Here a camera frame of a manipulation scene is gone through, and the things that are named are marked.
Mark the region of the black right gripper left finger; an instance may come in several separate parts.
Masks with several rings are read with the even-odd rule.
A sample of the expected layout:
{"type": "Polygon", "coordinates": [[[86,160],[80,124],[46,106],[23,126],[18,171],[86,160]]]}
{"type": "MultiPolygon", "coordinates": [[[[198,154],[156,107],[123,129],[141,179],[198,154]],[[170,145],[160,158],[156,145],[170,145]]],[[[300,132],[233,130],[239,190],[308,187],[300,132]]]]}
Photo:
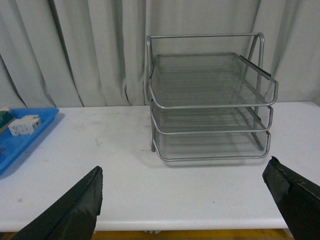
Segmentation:
{"type": "Polygon", "coordinates": [[[93,168],[13,240],[90,240],[101,213],[103,169],[93,168]]]}

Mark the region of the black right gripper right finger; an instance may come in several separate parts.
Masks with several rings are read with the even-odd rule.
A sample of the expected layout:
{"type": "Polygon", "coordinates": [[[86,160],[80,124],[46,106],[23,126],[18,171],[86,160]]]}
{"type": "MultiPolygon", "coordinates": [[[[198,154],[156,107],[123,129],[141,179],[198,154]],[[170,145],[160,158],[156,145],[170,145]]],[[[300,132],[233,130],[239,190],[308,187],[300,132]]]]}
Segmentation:
{"type": "Polygon", "coordinates": [[[262,178],[296,240],[320,238],[320,186],[272,157],[262,178]]]}

